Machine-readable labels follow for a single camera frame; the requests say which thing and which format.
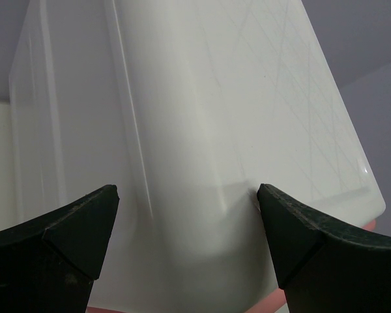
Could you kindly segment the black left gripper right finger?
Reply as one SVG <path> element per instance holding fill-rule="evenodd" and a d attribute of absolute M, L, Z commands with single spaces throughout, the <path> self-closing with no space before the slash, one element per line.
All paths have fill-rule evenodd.
<path fill-rule="evenodd" d="M 391 237 L 304 205 L 275 186 L 257 191 L 290 312 L 391 312 Z"/>

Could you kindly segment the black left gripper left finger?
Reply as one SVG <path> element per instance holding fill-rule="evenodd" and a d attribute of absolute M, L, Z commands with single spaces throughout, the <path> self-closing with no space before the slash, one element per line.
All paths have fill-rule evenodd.
<path fill-rule="evenodd" d="M 0 231 L 0 312 L 85 312 L 118 205 L 106 185 Z"/>

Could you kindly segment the white shoe cabinet body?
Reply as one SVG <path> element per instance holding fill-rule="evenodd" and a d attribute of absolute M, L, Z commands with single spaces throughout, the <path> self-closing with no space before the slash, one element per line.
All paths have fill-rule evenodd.
<path fill-rule="evenodd" d="M 19 221 L 117 186 L 93 308 L 265 298 L 263 183 L 355 226 L 385 210 L 301 1 L 31 1 L 9 85 Z"/>

